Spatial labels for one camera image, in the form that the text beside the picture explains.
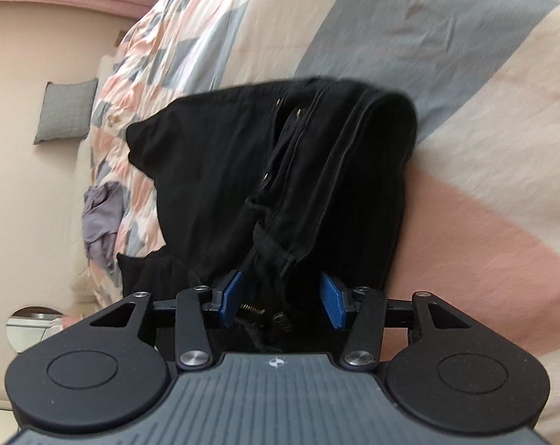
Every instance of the pink and gray bedsheet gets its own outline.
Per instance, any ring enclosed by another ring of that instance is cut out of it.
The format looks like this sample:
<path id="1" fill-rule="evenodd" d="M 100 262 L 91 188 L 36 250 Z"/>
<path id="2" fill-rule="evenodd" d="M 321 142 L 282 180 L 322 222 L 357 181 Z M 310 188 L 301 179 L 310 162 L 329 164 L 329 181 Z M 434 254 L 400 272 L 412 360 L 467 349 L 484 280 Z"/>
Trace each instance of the pink and gray bedsheet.
<path id="1" fill-rule="evenodd" d="M 189 93 L 329 75 L 406 91 L 419 114 L 392 297 L 426 289 L 535 353 L 560 443 L 560 0 L 160 0 L 92 117 L 95 184 L 122 183 L 116 252 L 163 245 L 125 128 Z M 91 263 L 101 304 L 117 273 Z M 385 354 L 404 345 L 386 337 Z"/>

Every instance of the metal screw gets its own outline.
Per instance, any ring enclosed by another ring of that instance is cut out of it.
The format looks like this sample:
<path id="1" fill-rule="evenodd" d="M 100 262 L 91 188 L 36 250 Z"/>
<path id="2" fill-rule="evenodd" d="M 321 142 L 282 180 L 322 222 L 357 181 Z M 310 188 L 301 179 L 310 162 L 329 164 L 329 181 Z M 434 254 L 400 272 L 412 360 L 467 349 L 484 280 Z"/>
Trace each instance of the metal screw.
<path id="1" fill-rule="evenodd" d="M 200 349 L 192 349 L 179 356 L 179 361 L 181 361 L 181 363 L 192 367 L 205 365 L 209 359 L 210 355 Z"/>
<path id="2" fill-rule="evenodd" d="M 354 288 L 354 291 L 360 294 L 365 294 L 370 289 L 371 288 L 369 288 L 368 286 L 357 286 L 356 288 Z"/>
<path id="3" fill-rule="evenodd" d="M 370 365 L 375 359 L 368 351 L 358 350 L 351 351 L 344 356 L 344 361 L 352 366 L 366 366 Z"/>

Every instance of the bedding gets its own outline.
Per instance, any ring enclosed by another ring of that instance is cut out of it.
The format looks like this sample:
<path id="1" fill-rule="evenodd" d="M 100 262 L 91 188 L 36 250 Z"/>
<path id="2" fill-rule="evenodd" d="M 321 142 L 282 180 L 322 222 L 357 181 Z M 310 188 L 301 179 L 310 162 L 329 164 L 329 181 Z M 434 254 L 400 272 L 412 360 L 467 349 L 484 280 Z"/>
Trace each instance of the bedding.
<path id="1" fill-rule="evenodd" d="M 164 245 L 127 126 L 177 97 L 329 76 L 402 90 L 419 133 L 389 295 L 430 290 L 534 353 L 560 444 L 560 0 L 159 0 L 128 32 L 91 124 L 92 178 L 122 185 L 115 252 Z M 94 291 L 119 271 L 91 262 Z M 405 346 L 386 333 L 384 358 Z"/>
<path id="2" fill-rule="evenodd" d="M 94 102 L 98 102 L 100 92 L 105 84 L 105 81 L 112 74 L 113 57 L 104 55 L 97 68 L 97 92 L 94 95 Z M 90 136 L 80 142 L 78 151 L 76 153 L 76 166 L 74 172 L 73 190 L 74 195 L 72 199 L 72 212 L 69 223 L 69 246 L 70 246 L 70 274 L 73 280 L 70 283 L 70 288 L 74 293 L 75 301 L 77 303 L 95 303 L 95 295 L 92 292 L 92 287 L 88 285 L 91 278 L 88 268 L 88 258 L 86 258 L 85 245 L 82 239 L 82 226 L 80 225 L 80 216 L 84 210 L 84 193 L 92 184 L 91 176 L 88 169 L 91 162 L 91 144 Z"/>

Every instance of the blue gripper pad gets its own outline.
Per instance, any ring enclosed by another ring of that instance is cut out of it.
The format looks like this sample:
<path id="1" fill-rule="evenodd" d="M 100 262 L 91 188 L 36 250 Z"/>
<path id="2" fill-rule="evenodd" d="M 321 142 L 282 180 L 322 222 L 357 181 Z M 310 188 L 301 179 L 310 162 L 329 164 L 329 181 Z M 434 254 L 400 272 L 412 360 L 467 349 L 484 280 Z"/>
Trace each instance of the blue gripper pad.
<path id="1" fill-rule="evenodd" d="M 238 271 L 224 290 L 223 301 L 218 310 L 218 319 L 224 327 L 229 326 L 233 322 L 233 318 L 237 314 L 239 306 L 241 306 L 243 300 L 242 281 L 243 273 Z"/>
<path id="2" fill-rule="evenodd" d="M 342 291 L 326 273 L 321 273 L 319 297 L 332 326 L 335 329 L 344 329 L 346 327 L 346 308 Z"/>

